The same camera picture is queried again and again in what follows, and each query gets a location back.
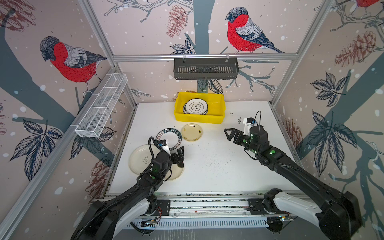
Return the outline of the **cream plate dark spot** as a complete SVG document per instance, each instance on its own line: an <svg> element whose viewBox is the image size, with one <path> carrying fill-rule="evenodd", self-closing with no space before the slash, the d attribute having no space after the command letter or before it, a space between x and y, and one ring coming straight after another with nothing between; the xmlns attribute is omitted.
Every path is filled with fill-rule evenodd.
<svg viewBox="0 0 384 240"><path fill-rule="evenodd" d="M171 169L167 172L164 180L175 180L179 178L184 171L184 168L180 168L177 164L173 164Z"/></svg>

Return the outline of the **large green rim lettered plate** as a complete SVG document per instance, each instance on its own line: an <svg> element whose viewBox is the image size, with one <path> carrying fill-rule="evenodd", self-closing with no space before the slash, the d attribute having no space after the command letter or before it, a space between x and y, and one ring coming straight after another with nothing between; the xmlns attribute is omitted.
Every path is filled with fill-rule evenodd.
<svg viewBox="0 0 384 240"><path fill-rule="evenodd" d="M166 128L161 130L155 137L157 145L160 146L160 141L166 140L170 151L176 150L182 142L182 134L174 128Z"/></svg>

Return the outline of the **cream plate with characters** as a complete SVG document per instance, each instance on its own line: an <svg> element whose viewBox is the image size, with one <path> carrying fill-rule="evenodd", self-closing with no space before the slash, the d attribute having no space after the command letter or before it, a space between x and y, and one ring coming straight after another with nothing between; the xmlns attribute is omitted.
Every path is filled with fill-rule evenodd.
<svg viewBox="0 0 384 240"><path fill-rule="evenodd" d="M203 129L198 124L187 124L183 126L181 134L184 140L195 142L203 136Z"/></svg>

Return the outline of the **white plate flower emblem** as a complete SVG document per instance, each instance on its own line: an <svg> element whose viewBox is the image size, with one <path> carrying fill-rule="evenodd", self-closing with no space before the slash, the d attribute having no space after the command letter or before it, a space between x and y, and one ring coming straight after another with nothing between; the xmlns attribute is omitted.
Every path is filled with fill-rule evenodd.
<svg viewBox="0 0 384 240"><path fill-rule="evenodd" d="M206 115L208 113L208 104L202 99L191 99L183 107L184 114Z"/></svg>

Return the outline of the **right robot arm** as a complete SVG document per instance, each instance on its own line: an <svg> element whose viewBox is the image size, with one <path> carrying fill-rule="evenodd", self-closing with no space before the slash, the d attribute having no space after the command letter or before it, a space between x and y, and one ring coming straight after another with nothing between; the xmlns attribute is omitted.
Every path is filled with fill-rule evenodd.
<svg viewBox="0 0 384 240"><path fill-rule="evenodd" d="M273 188L264 195L266 212L293 214L319 227L330 240L350 240L363 225L355 195L341 193L300 168L286 153L270 145L263 126L250 127L248 135L234 128L224 132L229 141L244 147L246 153L254 153L253 160L283 176L311 199L307 202Z"/></svg>

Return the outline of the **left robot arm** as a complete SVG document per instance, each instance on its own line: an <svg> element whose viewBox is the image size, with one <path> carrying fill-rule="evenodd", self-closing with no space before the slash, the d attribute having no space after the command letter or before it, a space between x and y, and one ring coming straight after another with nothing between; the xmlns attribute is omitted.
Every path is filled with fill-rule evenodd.
<svg viewBox="0 0 384 240"><path fill-rule="evenodd" d="M159 152L151 164L137 178L137 183L109 201L95 201L76 227L72 240L112 240L121 230L118 222L132 221L147 210L138 204L154 205L154 193L164 182L173 164L184 165L184 147L176 153Z"/></svg>

